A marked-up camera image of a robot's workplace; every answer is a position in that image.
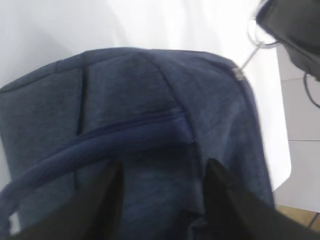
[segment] key ring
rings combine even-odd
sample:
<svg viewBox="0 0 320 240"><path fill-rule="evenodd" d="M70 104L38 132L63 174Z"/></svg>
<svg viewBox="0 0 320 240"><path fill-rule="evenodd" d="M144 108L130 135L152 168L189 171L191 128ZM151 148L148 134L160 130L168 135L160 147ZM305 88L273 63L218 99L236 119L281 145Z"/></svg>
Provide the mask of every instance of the key ring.
<svg viewBox="0 0 320 240"><path fill-rule="evenodd" d="M264 5L267 4L268 1L269 0L264 0L260 3L256 12L253 14L252 18L249 20L248 26L247 26L247 35L248 35L250 42L259 49L273 49L280 44L278 41L275 41L273 43L265 43L264 41L260 41L257 38L256 16L257 16L258 12L264 7Z"/></svg>

